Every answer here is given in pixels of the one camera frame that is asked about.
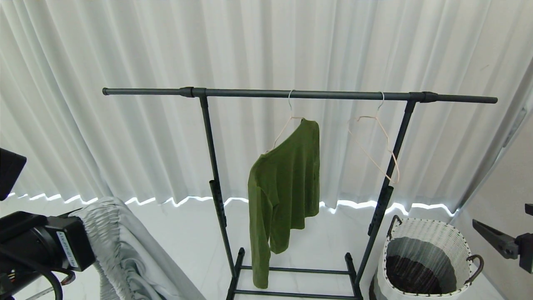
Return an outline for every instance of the green long-sleeve shirt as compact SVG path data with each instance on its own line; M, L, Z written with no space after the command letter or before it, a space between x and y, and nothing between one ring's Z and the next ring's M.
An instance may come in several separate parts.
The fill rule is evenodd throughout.
M283 143L262 154L253 165L248 207L256 287L268 287L270 251L285 251L290 229L304 229L304 218L318 214L319 174L318 124L305 119Z

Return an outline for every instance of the clothes hanger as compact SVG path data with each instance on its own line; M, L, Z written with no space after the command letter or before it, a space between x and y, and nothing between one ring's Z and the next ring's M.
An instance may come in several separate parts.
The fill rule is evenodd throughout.
M385 177L388 178L392 183L397 184L398 182L400 182L400 168L398 168L398 161L396 160L396 155L393 153L392 150L389 149L389 135L387 134L387 132L385 131L385 128L383 128L383 125L381 125L381 122L379 121L379 118L377 117L377 114L379 113L379 109L381 108L381 106L385 102L385 94L383 92L380 92L380 93L383 96L383 99L381 100L381 103L380 103L380 105L377 108L376 114L374 116L359 116L356 121L359 122L359 120L362 119L362 118L375 119L377 121L377 124L381 128L381 131L383 132L383 134L385 134L385 137L387 138L387 148L386 148L386 150L387 150L387 152L389 152L392 155L392 159L394 160L394 166L396 167L396 173L397 173L396 181L392 180L392 178L389 177L389 175L387 175L387 173L385 171L383 171L383 169L377 164L377 162L372 158L372 156L370 154L368 154L368 152L365 150L365 148L363 148L361 143L359 143L359 141L353 135L352 131L350 130L350 121L352 121L354 118L351 118L351 119L348 120L348 132L350 133L352 138L356 141L356 143L359 146L359 148L361 148L361 150L363 150L363 152L366 154L366 156L374 163L374 165L376 165L376 167L380 170L380 172L383 175L385 175Z
M275 147L276 147L276 142L278 141L279 137L281 137L281 134L285 131L285 129L287 128L287 125L289 125L289 122L293 119L304 119L302 117L294 117L293 116L293 106L290 104L290 94L293 92L294 90L291 90L289 92L289 97L287 98L287 100L289 101L289 107L290 107L290 118L289 120L287 120L287 123L285 123L285 126L283 126L283 129L281 130L281 132L278 134L278 137L274 140L274 145L272 146L272 149L268 150L267 152L269 151L272 151Z

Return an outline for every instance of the clothes rack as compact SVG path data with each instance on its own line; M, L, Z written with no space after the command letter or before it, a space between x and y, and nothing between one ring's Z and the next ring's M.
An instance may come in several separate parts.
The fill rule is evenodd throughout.
M368 228L369 240L365 249L365 253L361 259L359 269L356 271L353 265L353 259L349 252L346 253L344 259L346 261L347 271L338 270L315 270L315 269L295 269L284 267L270 267L270 271L281 272L300 272L300 273L320 273L320 274L344 274L350 277L352 285L353 296L340 296L340 295L321 295L321 294L302 294L302 293L281 293L275 291L254 291L254 290L241 290L237 289L239 282L239 276L241 270L251 270L251 266L243 265L244 248L239 249L237 260L233 261L231 253L230 243L228 240L228 233L226 231L227 221L224 212L224 201L222 198L222 192L220 187L219 171L216 163L215 146L213 142L213 132L211 129L211 119L209 118L209 108L207 97L251 97L251 98L288 98L289 93L292 98L308 98L308 99L346 99L346 100L382 100L383 97L386 101L406 101L405 112L398 130L398 136L394 144L393 154L398 157L400 148L403 143L403 139L407 132L409 120L414 111L417 102L428 103L436 101L445 102L468 102L468 103L486 103L494 104L498 101L495 97L484 96L459 96L459 95L447 95L436 94L433 92L407 92L407 93L381 93L381 92L336 92L336 91L289 91L289 90L230 90L230 89L206 89L206 88L193 88L186 87L180 89L108 89L103 88L102 93L104 95L122 94L122 95L176 95L184 96L188 98L199 98L200 106L204 118L204 126L207 137L207 145L209 148L209 156L211 158L211 166L213 170L213 180L209 181L211 192L213 194L213 201L215 204L216 215L219 220L220 231L222 233L222 240L226 250L228 263L231 271L231 282L228 289L226 300L233 300L236 294L248 294L248 295L266 295L266 296L282 296L282 297L301 297L301 298L314 298L314 299L351 299L361 300L363 299L360 290L360 281L365 267L368 263L368 258L372 251L372 247L376 240L379 227L383 221L385 210L389 204L393 187L389 185L394 171L394 159L391 156L389 166L387 168L387 176L383 179L383 185L379 193L377 205L374 210L374 215L370 226Z

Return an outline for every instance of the curtain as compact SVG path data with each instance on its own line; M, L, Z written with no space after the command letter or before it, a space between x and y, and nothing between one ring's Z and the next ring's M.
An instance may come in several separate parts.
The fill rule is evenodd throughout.
M1 9L0 145L28 157L14 191L63 199L211 194L198 99L103 96L102 87L498 97L415 108L393 201L453 210L522 108L517 90L533 57L531 1L2 1ZM374 115L379 101L290 102L209 99L223 196L247 197L251 166L294 115L319 123L325 205L375 200L383 175L355 140L386 169L405 103L379 110L387 145L375 121L349 122Z

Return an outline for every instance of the woven basket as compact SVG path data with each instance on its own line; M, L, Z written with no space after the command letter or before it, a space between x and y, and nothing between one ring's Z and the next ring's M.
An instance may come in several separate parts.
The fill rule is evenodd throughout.
M477 270L472 261L479 259ZM463 235L441 221L394 216L370 299L457 299L483 269Z

